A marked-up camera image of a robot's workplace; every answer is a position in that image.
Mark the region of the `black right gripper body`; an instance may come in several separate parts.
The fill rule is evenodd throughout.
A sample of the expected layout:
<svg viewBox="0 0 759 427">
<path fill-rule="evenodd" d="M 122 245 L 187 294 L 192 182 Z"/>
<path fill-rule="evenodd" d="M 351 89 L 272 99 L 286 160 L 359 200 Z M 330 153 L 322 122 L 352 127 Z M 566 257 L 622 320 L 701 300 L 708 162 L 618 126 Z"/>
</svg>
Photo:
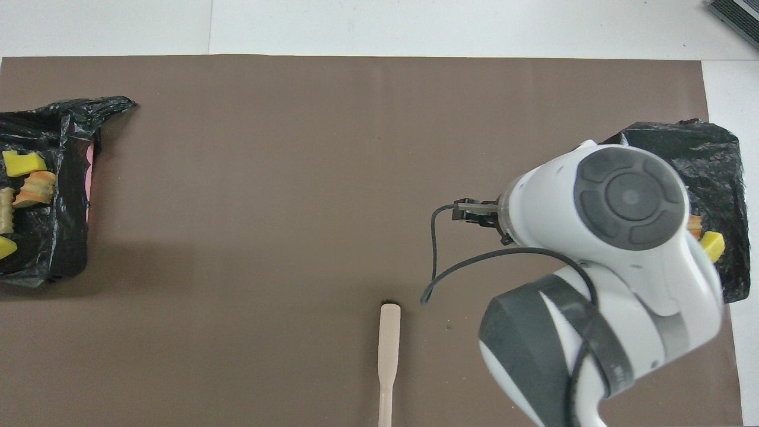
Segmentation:
<svg viewBox="0 0 759 427">
<path fill-rule="evenodd" d="M 453 221 L 464 221 L 477 226 L 495 229 L 500 235 L 503 246 L 514 243 L 512 236 L 502 229 L 499 222 L 499 200 L 475 200 L 461 198 L 456 200 L 453 208 Z"/>
</svg>

